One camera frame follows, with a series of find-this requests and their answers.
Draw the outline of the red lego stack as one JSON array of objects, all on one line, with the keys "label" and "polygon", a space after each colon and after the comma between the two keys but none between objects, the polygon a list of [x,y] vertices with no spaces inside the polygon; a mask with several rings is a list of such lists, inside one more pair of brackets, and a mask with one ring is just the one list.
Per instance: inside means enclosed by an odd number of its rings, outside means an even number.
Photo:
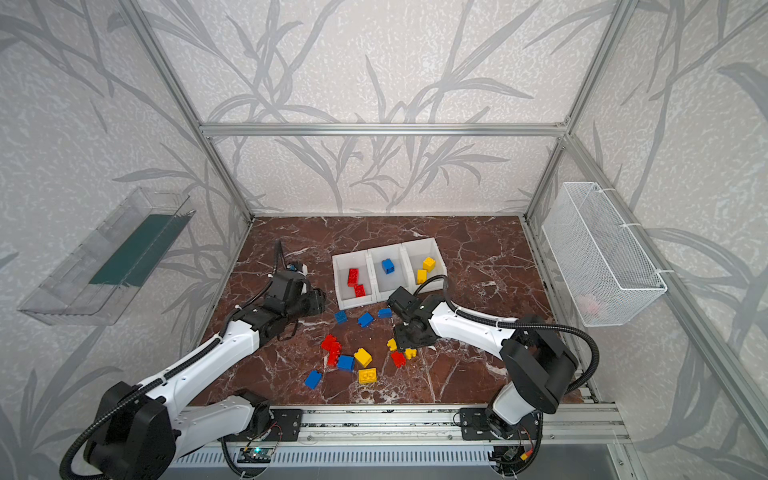
[{"label": "red lego stack", "polygon": [[321,343],[321,348],[328,353],[327,364],[336,368],[342,351],[340,341],[333,335],[327,335]]}]

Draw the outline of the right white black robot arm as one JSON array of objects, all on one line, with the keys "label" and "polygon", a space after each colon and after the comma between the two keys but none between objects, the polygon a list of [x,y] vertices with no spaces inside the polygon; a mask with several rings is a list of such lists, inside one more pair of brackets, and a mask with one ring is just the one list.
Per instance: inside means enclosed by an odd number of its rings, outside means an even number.
[{"label": "right white black robot arm", "polygon": [[504,363],[509,382],[486,407],[490,427],[500,438],[527,416],[554,414],[562,399],[587,383],[599,366],[599,347],[588,333],[535,315],[491,316],[462,308],[443,294],[421,299],[403,287],[389,296],[387,305],[401,319],[393,333],[402,350],[457,340]]}]

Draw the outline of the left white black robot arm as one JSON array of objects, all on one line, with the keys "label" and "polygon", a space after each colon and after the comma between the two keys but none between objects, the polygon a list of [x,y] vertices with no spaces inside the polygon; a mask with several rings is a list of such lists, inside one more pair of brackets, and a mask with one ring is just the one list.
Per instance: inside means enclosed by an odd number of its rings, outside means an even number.
[{"label": "left white black robot arm", "polygon": [[264,291],[228,319],[223,331],[136,385],[119,382],[99,404],[93,423],[64,454],[59,475],[76,479],[76,454],[96,479],[158,479],[178,458],[214,440],[269,434],[275,420],[267,399],[241,391],[190,409],[199,393],[244,358],[279,337],[286,326],[326,309],[327,295],[305,273],[279,270]]}]

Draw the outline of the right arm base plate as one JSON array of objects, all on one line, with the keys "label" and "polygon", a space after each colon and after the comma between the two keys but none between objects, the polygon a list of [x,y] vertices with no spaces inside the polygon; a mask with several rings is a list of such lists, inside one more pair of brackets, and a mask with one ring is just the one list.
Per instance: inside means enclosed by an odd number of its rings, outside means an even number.
[{"label": "right arm base plate", "polygon": [[516,425],[502,424],[496,416],[489,421],[485,407],[460,408],[454,422],[465,441],[524,440],[533,441],[543,426],[542,415],[534,411],[524,416]]}]

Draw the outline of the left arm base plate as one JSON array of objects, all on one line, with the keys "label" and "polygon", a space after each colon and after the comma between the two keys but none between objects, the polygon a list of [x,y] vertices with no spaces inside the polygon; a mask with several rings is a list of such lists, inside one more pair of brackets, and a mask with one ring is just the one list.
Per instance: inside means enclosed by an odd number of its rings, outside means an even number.
[{"label": "left arm base plate", "polygon": [[258,442],[296,442],[301,429],[303,410],[278,408],[256,412],[250,439]]}]

